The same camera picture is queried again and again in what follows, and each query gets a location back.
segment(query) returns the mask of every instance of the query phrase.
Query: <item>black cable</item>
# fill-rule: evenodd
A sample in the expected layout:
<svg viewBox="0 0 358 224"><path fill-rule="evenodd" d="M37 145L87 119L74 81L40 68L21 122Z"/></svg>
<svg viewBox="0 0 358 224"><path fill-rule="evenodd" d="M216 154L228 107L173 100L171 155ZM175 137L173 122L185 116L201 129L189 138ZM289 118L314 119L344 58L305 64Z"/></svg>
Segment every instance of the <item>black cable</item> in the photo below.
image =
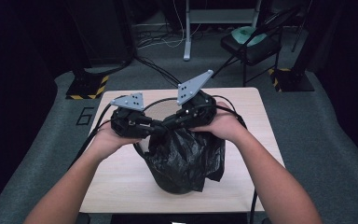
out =
<svg viewBox="0 0 358 224"><path fill-rule="evenodd" d="M227 111L227 112L233 114L235 117L241 116L241 115L237 114L237 112L235 112L234 110L227 108L227 107L223 107L221 105L195 105L193 108L199 109L199 108L205 108L205 107L213 107L216 109L221 109L221 110L224 110L224 111Z"/></svg>
<svg viewBox="0 0 358 224"><path fill-rule="evenodd" d="M159 104L159 103L161 103L161 102L170 101L170 100L177 101L177 99L178 99L177 97L170 97L170 98L165 98L165 99L157 100L157 101L151 103L150 105L147 105L147 106L145 107L144 111L145 111L146 109L150 108L151 106L156 105L156 104Z"/></svg>
<svg viewBox="0 0 358 224"><path fill-rule="evenodd" d="M148 46L148 45L151 45L151 44L153 44L153 42L155 42L155 41L161 41L161 40L165 40L164 38L171 38L171 37L173 37L173 35L171 35L171 36L169 36L170 35L170 33L165 33L164 35L155 35L155 36L152 36L151 35L151 33L150 33L150 35L149 36L145 36L144 37L144 39L145 40L139 40L139 44L138 44L138 46L137 46L137 48L139 49L139 48L144 48L144 47L146 47L146 46Z"/></svg>
<svg viewBox="0 0 358 224"><path fill-rule="evenodd" d="M172 84L175 88L177 88L178 84L180 84L181 82L171 73L169 73L168 71L166 71L165 69L159 67L158 65L156 65L155 63L153 63L153 61L151 61L150 59L147 59L148 61L146 61L144 58L140 58L138 56L134 57L135 60L137 60L140 63L143 63L144 65L153 68L154 70L158 71L170 84Z"/></svg>
<svg viewBox="0 0 358 224"><path fill-rule="evenodd" d="M254 198L252 199L252 207L251 207L251 217L250 217L250 221L249 224L254 224L254 219L255 219L255 202L257 200L257 192L254 192Z"/></svg>
<svg viewBox="0 0 358 224"><path fill-rule="evenodd" d="M83 143L82 147L80 148L80 150L77 152L77 155L75 157L75 159L72 161L71 165L69 165L68 170L75 164L75 162L80 158L80 156L83 154L83 152L86 150L86 148L89 146L92 138L94 138L95 134L97 134L98 130L101 128L101 126L103 126L106 122L104 122L103 124L101 124L101 121L103 119L104 114L106 114L106 111L109 109L111 105L108 104L106 106L106 108L103 110L100 118L98 119L97 124L95 125L94 129L91 131L91 133L89 134L89 136L87 137L86 141Z"/></svg>
<svg viewBox="0 0 358 224"><path fill-rule="evenodd" d="M120 64L119 67L117 68L112 68L103 72L99 72L99 73L91 73L91 72L87 72L85 71L85 73L87 75L93 76L93 77L104 77L104 76L108 76L108 75L112 75L122 69L124 69L125 67L127 67L130 64L131 61L124 61Z"/></svg>
<svg viewBox="0 0 358 224"><path fill-rule="evenodd" d="M269 69L273 68L275 65L272 65L271 67L269 67L268 69L262 71L261 73L255 75L254 77L249 78L248 80L245 81L245 84L252 81L253 79L260 77L261 75L263 75L265 72L267 72Z"/></svg>
<svg viewBox="0 0 358 224"><path fill-rule="evenodd" d="M221 96L221 95L212 95L212 97L218 97L218 98L225 99L231 105L232 109L237 113L237 111L235 110L234 105L228 100L228 98L226 98L224 96Z"/></svg>

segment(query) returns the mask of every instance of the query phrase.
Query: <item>light wooden tabletop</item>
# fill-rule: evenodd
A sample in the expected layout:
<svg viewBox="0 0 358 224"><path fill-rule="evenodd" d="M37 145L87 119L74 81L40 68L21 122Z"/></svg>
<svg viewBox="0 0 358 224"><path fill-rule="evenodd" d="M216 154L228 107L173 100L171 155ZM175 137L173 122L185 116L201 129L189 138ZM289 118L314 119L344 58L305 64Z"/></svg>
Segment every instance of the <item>light wooden tabletop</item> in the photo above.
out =
<svg viewBox="0 0 358 224"><path fill-rule="evenodd" d="M255 88L202 89L221 95L234 104L248 130L282 165L281 152L269 124L260 94ZM121 95L142 92L145 105L176 97L177 90L107 91L101 100L92 128L109 102ZM103 119L110 119L111 106ZM225 172L220 182L205 180L203 192L174 195L162 190L145 161L133 146L124 146L99 166L80 211L85 213L215 213L247 212L251 209L254 185L235 146L226 142ZM257 200L256 211L263 211Z"/></svg>

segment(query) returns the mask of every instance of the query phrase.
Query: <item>black chair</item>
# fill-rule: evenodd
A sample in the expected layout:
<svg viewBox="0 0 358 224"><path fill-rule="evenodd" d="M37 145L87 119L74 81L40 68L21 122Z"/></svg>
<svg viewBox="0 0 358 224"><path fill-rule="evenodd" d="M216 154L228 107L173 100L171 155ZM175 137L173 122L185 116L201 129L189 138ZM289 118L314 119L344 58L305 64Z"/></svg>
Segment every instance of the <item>black chair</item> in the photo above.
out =
<svg viewBox="0 0 358 224"><path fill-rule="evenodd" d="M292 52L296 50L298 39L301 36L301 33L304 28L304 24L310 12L310 6L312 5L312 0L271 0L269 4L269 12L272 14L278 13L284 9L296 5L301 5L301 9L292 19L293 24L297 26L297 30L296 30L297 37L296 37L296 42L293 45Z"/></svg>
<svg viewBox="0 0 358 224"><path fill-rule="evenodd" d="M264 218L263 221L261 222L261 224L272 224L271 220L269 220L269 218Z"/></svg>
<svg viewBox="0 0 358 224"><path fill-rule="evenodd" d="M243 64L243 87L246 83L255 77L260 76L270 68L276 69L278 67L279 52L281 51L282 44L282 30L283 26L287 21L292 19L300 10L301 6L295 6L282 10L268 19L266 19L255 31L250 35L249 39L244 44L239 44L234 39L232 34L224 36L220 45L223 49L231 53L231 57L213 74L215 77L223 68L235 63L240 60ZM266 34L267 36L257 44L250 47L247 45L258 35ZM269 69L263 71L257 76L246 80L246 66L254 66L258 63L263 62L272 55L276 55L275 64Z"/></svg>
<svg viewBox="0 0 358 224"><path fill-rule="evenodd" d="M90 222L91 218L89 214L79 212L75 224L90 224Z"/></svg>

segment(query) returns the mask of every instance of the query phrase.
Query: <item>green object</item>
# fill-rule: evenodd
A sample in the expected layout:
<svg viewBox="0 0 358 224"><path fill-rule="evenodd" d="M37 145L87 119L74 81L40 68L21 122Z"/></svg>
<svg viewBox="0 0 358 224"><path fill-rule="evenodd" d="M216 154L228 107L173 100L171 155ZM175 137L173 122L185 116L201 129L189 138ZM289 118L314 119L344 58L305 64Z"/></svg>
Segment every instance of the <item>green object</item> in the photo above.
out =
<svg viewBox="0 0 358 224"><path fill-rule="evenodd" d="M255 31L254 27L251 26L242 26L240 28L237 28L233 31L231 31L232 37L234 37L235 40L237 40L237 42L239 44L244 44L249 37L251 37L251 34ZM255 36L249 43L248 43L248 47L251 47L252 45L258 44L260 43L267 35L266 34L261 34L261 35L257 35Z"/></svg>

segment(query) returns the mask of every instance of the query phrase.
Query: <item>finger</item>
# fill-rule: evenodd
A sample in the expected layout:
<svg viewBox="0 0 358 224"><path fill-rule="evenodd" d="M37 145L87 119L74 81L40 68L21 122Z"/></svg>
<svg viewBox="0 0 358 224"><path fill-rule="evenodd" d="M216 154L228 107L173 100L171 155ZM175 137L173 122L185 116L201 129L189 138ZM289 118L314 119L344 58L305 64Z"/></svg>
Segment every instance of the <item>finger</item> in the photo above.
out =
<svg viewBox="0 0 358 224"><path fill-rule="evenodd" d="M110 119L106 119L106 120L103 121L103 125L106 125L109 122L110 122Z"/></svg>
<svg viewBox="0 0 358 224"><path fill-rule="evenodd" d="M124 141L124 145L128 145L128 144L136 144L136 143L139 143L141 142L141 138L126 138L125 141Z"/></svg>
<svg viewBox="0 0 358 224"><path fill-rule="evenodd" d="M191 128L189 129L191 132L209 132L209 127L208 126L199 126L196 128Z"/></svg>
<svg viewBox="0 0 358 224"><path fill-rule="evenodd" d="M216 104L228 108L228 105L226 103L222 102L222 101L219 101Z"/></svg>

